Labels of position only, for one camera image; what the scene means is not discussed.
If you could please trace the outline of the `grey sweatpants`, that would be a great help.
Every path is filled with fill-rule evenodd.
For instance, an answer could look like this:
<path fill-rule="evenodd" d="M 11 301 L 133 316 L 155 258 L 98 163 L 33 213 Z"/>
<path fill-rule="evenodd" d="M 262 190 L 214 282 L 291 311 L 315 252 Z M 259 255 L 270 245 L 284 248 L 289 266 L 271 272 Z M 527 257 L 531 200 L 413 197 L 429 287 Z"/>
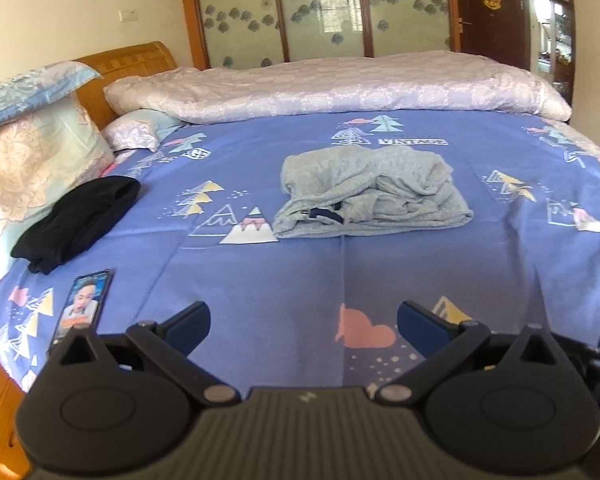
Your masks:
<path fill-rule="evenodd" d="M 466 226 L 474 218 L 442 156 L 405 145 L 322 148 L 284 160 L 278 238 L 372 236 Z"/>

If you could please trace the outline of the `smartphone with lit screen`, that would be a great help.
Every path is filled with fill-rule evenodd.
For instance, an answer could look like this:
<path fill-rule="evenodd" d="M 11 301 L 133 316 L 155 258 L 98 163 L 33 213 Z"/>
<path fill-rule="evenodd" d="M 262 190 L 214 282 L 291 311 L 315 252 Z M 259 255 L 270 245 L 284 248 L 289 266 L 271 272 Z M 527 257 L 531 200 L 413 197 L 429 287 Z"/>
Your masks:
<path fill-rule="evenodd" d="M 48 354 L 55 350 L 74 326 L 97 326 L 113 278 L 114 271 L 105 269 L 78 276 L 74 280 L 60 310 Z"/>

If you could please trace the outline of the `blue patterned bed sheet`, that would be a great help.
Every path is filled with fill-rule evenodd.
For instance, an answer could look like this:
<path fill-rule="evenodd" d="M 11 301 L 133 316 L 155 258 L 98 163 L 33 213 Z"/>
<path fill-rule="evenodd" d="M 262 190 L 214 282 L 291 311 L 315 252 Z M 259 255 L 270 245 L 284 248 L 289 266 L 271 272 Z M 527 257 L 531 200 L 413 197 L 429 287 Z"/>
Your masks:
<path fill-rule="evenodd" d="M 442 156 L 471 222 L 276 240 L 284 160 L 336 145 Z M 78 278 L 102 270 L 112 280 L 101 333 L 204 301 L 211 330 L 193 360 L 239 390 L 379 388 L 420 358 L 396 330 L 405 300 L 497 332 L 540 323 L 588 344 L 600 339 L 600 161 L 556 122 L 400 110 L 189 126 L 114 172 L 142 189 L 105 237 L 50 274 L 19 261 L 0 281 L 0 363 L 23 387 L 40 374 Z"/>

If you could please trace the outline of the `black folded garment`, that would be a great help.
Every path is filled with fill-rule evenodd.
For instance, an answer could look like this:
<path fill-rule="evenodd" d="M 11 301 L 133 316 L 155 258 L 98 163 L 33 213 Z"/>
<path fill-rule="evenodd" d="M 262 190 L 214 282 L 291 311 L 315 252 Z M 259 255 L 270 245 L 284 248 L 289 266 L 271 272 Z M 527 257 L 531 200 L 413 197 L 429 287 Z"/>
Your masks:
<path fill-rule="evenodd" d="M 107 176 L 83 183 L 30 226 L 10 255 L 27 260 L 31 273 L 48 275 L 105 236 L 139 195 L 140 181 L 130 177 Z"/>

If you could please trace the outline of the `small lilac pillow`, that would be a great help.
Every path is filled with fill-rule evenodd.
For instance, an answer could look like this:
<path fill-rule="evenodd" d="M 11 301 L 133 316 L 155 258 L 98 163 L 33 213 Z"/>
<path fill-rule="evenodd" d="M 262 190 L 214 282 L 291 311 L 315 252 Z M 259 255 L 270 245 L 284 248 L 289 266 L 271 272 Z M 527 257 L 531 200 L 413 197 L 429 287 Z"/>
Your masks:
<path fill-rule="evenodd" d="M 162 141 L 184 125 L 178 118 L 158 110 L 134 110 L 102 129 L 102 136 L 114 152 L 124 150 L 158 150 Z"/>

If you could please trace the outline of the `beige floral pillow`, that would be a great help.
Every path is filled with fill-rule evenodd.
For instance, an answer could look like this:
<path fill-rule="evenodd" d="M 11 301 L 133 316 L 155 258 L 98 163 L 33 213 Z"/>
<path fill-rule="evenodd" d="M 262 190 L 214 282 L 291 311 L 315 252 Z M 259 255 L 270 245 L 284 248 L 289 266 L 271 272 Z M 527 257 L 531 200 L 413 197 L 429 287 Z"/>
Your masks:
<path fill-rule="evenodd" d="M 114 153 L 73 94 L 0 127 L 0 279 L 18 238 Z"/>

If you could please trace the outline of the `white lilac quilt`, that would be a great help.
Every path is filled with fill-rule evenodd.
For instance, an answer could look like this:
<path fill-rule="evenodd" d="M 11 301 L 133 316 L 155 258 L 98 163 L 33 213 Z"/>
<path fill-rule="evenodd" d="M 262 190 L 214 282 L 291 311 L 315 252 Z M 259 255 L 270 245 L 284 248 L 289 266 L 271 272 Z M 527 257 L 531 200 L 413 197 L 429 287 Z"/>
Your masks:
<path fill-rule="evenodd" d="M 571 108 L 542 77 L 451 51 L 381 58 L 312 58 L 230 70 L 182 67 L 121 78 L 104 90 L 124 115 L 156 110 L 190 124 L 392 110 L 482 110 L 565 122 Z"/>

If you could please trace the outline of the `wooden headboard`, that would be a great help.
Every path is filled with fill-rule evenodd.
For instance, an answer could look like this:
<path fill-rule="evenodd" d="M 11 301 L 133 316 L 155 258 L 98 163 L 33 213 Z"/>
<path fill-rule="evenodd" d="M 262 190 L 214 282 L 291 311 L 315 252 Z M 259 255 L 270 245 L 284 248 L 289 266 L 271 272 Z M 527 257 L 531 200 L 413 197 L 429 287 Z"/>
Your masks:
<path fill-rule="evenodd" d="M 76 92 L 99 130 L 118 117 L 105 99 L 104 89 L 108 84 L 124 77 L 151 76 L 178 67 L 173 55 L 161 41 L 90 54 L 78 58 L 78 62 L 94 68 L 100 75 Z"/>

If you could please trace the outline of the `light blue floral pillow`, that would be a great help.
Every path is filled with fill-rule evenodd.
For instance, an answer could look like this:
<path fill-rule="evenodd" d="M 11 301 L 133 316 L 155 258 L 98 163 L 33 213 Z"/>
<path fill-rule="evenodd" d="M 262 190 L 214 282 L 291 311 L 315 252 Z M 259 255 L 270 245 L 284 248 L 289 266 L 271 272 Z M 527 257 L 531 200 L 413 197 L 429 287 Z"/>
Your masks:
<path fill-rule="evenodd" d="M 81 62 L 64 61 L 0 81 L 0 127 L 77 92 L 100 73 Z"/>

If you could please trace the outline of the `frosted glass wardrobe doors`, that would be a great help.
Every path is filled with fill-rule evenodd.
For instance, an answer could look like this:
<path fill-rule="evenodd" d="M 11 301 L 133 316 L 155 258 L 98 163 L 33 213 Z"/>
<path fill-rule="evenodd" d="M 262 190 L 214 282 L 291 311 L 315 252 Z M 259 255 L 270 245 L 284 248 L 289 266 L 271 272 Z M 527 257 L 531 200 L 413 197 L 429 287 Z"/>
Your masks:
<path fill-rule="evenodd" d="M 196 0 L 194 9 L 211 68 L 451 47 L 448 0 Z"/>

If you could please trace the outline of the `dark wooden door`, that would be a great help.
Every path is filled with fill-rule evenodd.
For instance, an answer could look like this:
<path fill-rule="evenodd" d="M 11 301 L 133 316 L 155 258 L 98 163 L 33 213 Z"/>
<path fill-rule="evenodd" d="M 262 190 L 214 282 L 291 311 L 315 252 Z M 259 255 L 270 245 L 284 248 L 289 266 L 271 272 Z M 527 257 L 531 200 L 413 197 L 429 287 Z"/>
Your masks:
<path fill-rule="evenodd" d="M 529 0 L 457 1 L 462 52 L 524 70 L 529 67 Z"/>

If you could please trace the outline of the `white wall switch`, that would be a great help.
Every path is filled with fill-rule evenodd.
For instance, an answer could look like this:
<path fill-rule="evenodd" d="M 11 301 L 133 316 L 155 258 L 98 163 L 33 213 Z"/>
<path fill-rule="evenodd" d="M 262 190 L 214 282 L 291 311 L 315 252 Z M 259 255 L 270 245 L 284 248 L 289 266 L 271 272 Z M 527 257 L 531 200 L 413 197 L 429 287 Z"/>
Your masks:
<path fill-rule="evenodd" d="M 136 22 L 138 20 L 137 10 L 119 10 L 118 14 L 121 23 Z"/>

